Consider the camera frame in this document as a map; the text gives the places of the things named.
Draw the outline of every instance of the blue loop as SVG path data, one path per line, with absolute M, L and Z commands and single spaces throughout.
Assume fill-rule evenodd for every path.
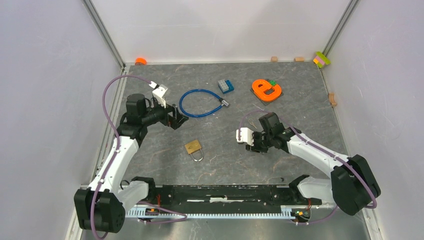
M 192 118 L 201 118 L 201 117 L 206 117 L 206 116 L 208 116 L 208 115 L 211 115 L 211 114 L 213 114 L 213 113 L 215 113 L 216 111 L 218 111 L 218 110 L 220 110 L 223 106 L 221 106 L 221 105 L 219 105 L 218 107 L 216 107 L 215 109 L 213 109 L 212 111 L 209 111 L 209 112 L 207 112 L 207 113 L 203 113 L 203 114 L 191 114 L 191 113 L 188 113 L 188 112 L 186 112 L 185 110 L 184 110 L 184 108 L 183 108 L 183 99 L 187 96 L 187 95 L 189 95 L 189 94 L 191 94 L 191 93 L 194 93 L 194 92 L 205 92 L 205 93 L 208 93 L 208 94 L 211 94 L 211 95 L 213 95 L 215 98 L 217 98 L 218 100 L 220 100 L 221 99 L 221 97 L 220 96 L 218 96 L 216 93 L 214 93 L 213 91 L 209 91 L 209 90 L 206 90 L 206 89 L 193 89 L 193 90 L 190 90 L 190 91 L 188 91 L 188 92 L 186 92 L 186 93 L 184 93 L 183 95 L 182 95 L 182 97 L 179 99 L 179 109 L 181 110 L 181 112 L 182 113 L 184 113 L 185 115 L 187 115 L 187 116 L 189 116 L 189 117 L 192 117 Z

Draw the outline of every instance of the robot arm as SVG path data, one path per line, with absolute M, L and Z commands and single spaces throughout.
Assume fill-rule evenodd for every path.
M 74 195 L 76 214 L 79 226 L 82 229 L 91 229 L 90 208 L 98 182 L 102 185 L 97 194 L 94 207 L 94 225 L 97 231 L 117 233 L 122 228 L 125 214 L 138 201 L 150 200 L 156 194 L 155 182 L 152 178 L 135 177 L 129 186 L 120 189 L 120 182 L 130 163 L 137 153 L 145 136 L 147 127 L 158 122 L 172 129 L 179 128 L 188 117 L 183 116 L 175 105 L 168 105 L 164 100 L 167 88 L 163 85 L 155 86 L 153 97 L 145 98 L 143 94 L 132 94 L 126 100 L 126 113 L 122 116 L 117 131 L 119 133 L 120 147 L 117 149 L 117 139 L 102 168 L 88 185 L 87 189 L 78 189 Z M 116 156 L 107 169 L 113 155 Z
M 304 198 L 317 198 L 324 202 L 336 203 L 340 209 L 349 215 L 355 215 L 371 202 L 371 198 L 364 186 L 361 185 L 355 176 L 352 176 L 352 173 L 342 162 L 336 160 L 336 157 L 345 161 L 358 172 L 375 197 L 381 194 L 380 187 L 370 166 L 362 156 L 349 157 L 332 151 L 314 142 L 296 129 L 300 135 L 299 137 L 290 127 L 285 128 L 274 112 L 260 117 L 259 122 L 263 128 L 262 132 L 242 127 L 240 140 L 239 131 L 237 130 L 236 132 L 237 141 L 247 144 L 246 150 L 266 153 L 269 148 L 275 147 L 308 161 L 330 178 L 316 179 L 308 175 L 302 175 L 295 179 L 291 183 L 291 187 L 297 186 Z M 335 157 L 330 157 L 323 150 L 335 155 Z

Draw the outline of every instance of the brass padlock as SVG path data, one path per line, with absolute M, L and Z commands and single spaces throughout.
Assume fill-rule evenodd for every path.
M 200 142 L 196 139 L 194 141 L 191 141 L 189 143 L 187 143 L 185 145 L 185 149 L 187 150 L 187 153 L 190 154 L 191 158 L 195 161 L 195 162 L 199 162 L 203 159 L 204 154 L 202 151 L 202 146 L 200 145 Z M 195 159 L 195 157 L 193 156 L 192 153 L 200 151 L 201 152 L 201 158 L 200 159 Z

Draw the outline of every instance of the orange ring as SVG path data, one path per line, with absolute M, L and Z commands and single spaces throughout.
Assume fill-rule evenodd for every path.
M 135 65 L 146 65 L 146 64 L 147 64 L 147 61 L 142 57 L 139 57 L 135 60 Z

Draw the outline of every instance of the marble surface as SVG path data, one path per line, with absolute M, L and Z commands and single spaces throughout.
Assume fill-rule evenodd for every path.
M 191 89 L 207 89 L 230 103 L 215 114 L 190 118 L 173 130 L 160 123 L 148 128 L 143 144 L 129 163 L 124 180 L 135 176 L 154 178 L 156 184 L 281 184 L 302 174 L 325 178 L 324 173 L 299 157 L 272 148 L 268 153 L 254 153 L 236 142 L 236 129 L 243 115 L 265 109 L 284 117 L 316 142 L 339 153 L 346 153 L 321 72 L 312 62 L 213 63 L 131 66 L 129 74 L 164 84 L 169 104 L 178 106 L 180 97 Z M 234 91 L 222 94 L 219 80 L 230 80 Z M 251 92 L 256 79 L 276 81 L 284 95 L 264 106 Z M 151 97 L 152 89 L 134 78 L 128 78 L 119 118 L 126 111 L 130 94 Z M 204 92 L 188 95 L 184 109 L 193 114 L 206 113 L 219 102 Z M 252 114 L 255 126 L 262 130 Z M 248 122 L 245 127 L 253 128 Z M 199 140 L 204 159 L 194 162 L 184 145 Z

